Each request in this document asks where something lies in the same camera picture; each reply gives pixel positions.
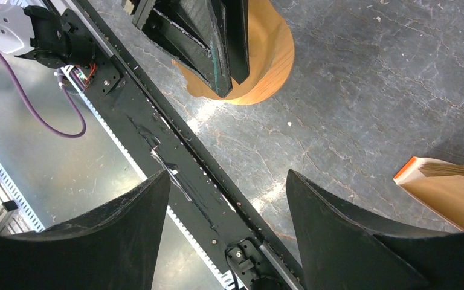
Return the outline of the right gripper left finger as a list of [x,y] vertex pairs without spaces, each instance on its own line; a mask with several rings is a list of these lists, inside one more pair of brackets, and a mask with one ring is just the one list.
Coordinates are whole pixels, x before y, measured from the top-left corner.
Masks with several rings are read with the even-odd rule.
[[150,289],[170,186],[160,171],[45,231],[0,236],[0,289]]

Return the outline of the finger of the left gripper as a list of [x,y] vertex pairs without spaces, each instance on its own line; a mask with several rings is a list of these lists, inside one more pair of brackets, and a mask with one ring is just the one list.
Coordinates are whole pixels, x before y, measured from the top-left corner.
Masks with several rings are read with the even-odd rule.
[[232,90],[222,1],[139,1],[132,23],[218,97]]
[[227,0],[225,32],[231,76],[238,84],[250,75],[248,48],[248,1]]

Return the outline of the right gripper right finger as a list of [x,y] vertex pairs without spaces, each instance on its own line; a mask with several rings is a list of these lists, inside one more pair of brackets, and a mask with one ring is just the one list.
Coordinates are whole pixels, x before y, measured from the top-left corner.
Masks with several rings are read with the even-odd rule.
[[464,289],[464,232],[380,216],[295,170],[286,195],[306,289]]

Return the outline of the round wooden dripper stand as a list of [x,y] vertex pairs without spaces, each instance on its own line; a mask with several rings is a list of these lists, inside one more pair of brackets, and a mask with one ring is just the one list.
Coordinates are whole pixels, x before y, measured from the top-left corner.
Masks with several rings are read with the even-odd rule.
[[295,46],[291,31],[279,26],[264,42],[265,48],[255,52],[250,60],[251,75],[242,84],[234,85],[226,98],[233,105],[254,105],[266,101],[278,92],[291,73]]

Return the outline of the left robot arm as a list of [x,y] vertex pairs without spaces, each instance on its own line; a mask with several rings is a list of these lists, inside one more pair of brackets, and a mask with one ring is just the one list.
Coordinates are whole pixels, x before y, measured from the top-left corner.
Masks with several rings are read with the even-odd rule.
[[[250,74],[247,1],[132,1],[132,23],[220,98]],[[51,5],[0,3],[0,52],[58,69],[93,68],[97,46]]]

